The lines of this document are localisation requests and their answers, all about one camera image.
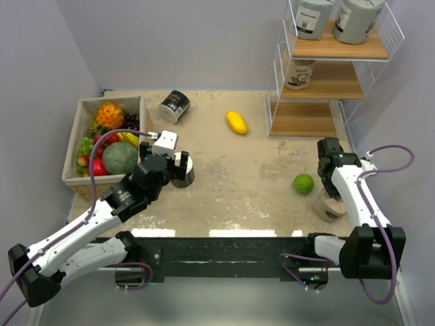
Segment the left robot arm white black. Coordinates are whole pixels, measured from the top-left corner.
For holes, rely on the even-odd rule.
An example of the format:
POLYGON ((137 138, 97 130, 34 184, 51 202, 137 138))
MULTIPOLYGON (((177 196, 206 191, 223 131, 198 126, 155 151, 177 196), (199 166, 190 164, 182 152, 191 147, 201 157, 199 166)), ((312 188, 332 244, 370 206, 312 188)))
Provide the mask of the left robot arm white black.
POLYGON ((173 139, 140 144, 141 160, 131 173, 113 184, 92 206, 53 235, 7 252, 12 274, 24 302, 34 308, 50 301, 62 287, 91 268, 136 265, 141 250, 131 234, 115 236, 99 247, 90 242, 121 225, 156 201, 168 183, 186 178, 190 155, 176 152, 173 139))

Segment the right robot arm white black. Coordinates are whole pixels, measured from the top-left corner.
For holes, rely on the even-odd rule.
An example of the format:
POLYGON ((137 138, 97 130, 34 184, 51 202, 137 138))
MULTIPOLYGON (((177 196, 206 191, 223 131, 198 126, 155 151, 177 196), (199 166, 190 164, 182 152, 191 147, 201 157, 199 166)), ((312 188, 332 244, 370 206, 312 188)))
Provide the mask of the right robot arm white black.
POLYGON ((315 234, 313 244, 303 249, 304 262, 312 267, 327 259, 350 279, 391 279, 397 272, 406 235, 391 225, 371 194, 365 178, 378 173, 372 154, 359 158, 346 153, 337 138, 317 142, 317 173, 327 195, 342 200, 353 224, 344 240, 329 234, 315 234))

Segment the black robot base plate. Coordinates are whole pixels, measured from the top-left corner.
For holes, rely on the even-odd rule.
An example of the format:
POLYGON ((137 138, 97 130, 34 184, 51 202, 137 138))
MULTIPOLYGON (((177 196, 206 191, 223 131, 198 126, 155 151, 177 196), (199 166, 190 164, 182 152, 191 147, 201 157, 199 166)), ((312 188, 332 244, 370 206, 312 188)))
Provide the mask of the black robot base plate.
POLYGON ((303 237, 278 238, 141 238, 130 232, 115 236, 128 249, 125 262, 145 263, 124 282, 142 276, 154 283, 168 278, 277 278, 321 289, 328 283, 332 263, 322 263, 303 237))

